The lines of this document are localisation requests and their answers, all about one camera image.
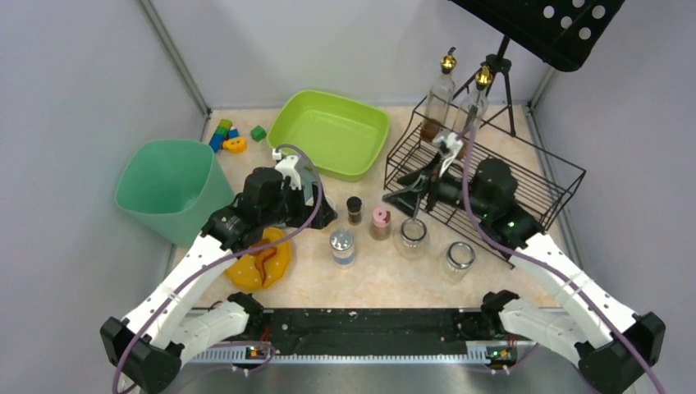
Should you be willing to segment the silver lid blue label jar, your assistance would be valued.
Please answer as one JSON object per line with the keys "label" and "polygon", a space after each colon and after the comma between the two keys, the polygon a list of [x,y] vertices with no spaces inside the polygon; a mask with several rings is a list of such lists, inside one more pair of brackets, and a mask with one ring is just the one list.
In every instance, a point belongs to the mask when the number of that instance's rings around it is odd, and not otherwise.
{"label": "silver lid blue label jar", "polygon": [[329,236],[333,261],[342,268],[348,268],[355,260],[355,238],[346,228],[338,228]]}

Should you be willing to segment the glass jar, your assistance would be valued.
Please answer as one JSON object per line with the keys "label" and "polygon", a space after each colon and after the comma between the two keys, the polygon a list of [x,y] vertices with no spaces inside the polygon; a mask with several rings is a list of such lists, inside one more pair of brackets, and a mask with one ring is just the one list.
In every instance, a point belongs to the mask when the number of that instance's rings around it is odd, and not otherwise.
{"label": "glass jar", "polygon": [[392,234],[397,252],[404,259],[419,259],[428,251],[430,240],[426,224],[418,218],[407,218]]}
{"label": "glass jar", "polygon": [[460,282],[472,268],[475,259],[476,254],[470,244],[464,241],[449,244],[439,262],[442,277],[450,283]]}

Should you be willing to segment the gold top oil bottle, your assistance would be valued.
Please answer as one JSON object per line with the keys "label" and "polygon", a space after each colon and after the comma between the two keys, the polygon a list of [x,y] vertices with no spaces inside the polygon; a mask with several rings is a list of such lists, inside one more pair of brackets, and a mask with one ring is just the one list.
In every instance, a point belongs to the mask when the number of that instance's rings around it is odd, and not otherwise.
{"label": "gold top oil bottle", "polygon": [[452,130],[457,135],[468,135],[477,131],[483,122],[483,116],[488,110],[486,91],[492,83],[492,73],[489,66],[483,65],[474,76],[475,87],[460,101]]}
{"label": "gold top oil bottle", "polygon": [[431,84],[425,100],[424,119],[421,124],[420,138],[433,142],[436,135],[446,124],[452,96],[456,84],[452,72],[457,60],[454,56],[456,48],[451,47],[440,61],[440,74]]}

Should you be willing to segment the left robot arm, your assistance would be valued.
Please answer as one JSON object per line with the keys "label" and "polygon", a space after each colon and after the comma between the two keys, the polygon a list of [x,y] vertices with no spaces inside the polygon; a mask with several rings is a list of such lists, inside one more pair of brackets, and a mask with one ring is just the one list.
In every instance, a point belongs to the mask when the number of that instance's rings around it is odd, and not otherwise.
{"label": "left robot arm", "polygon": [[237,260],[275,245],[261,242],[267,228],[291,228],[281,238],[286,242],[305,229],[321,230],[336,218],[312,165],[283,159],[273,167],[255,168],[243,190],[208,217],[187,255],[156,289],[125,317],[109,318],[100,328],[116,369],[111,391],[163,392],[195,356],[244,333],[252,312],[239,301],[225,301],[197,318],[186,316]]}

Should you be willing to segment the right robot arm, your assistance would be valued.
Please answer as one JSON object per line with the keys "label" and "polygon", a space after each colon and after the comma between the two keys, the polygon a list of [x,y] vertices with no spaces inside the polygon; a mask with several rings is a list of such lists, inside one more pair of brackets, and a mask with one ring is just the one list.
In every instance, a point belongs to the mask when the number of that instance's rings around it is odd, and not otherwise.
{"label": "right robot arm", "polygon": [[484,296],[494,331],[526,337],[570,361],[601,393],[622,393],[642,376],[655,378],[666,332],[654,313],[639,314],[604,291],[517,202],[509,166],[487,158],[462,177],[440,158],[402,176],[383,200],[414,217],[421,208],[462,208],[479,235],[538,283],[562,308],[548,313],[511,291]]}

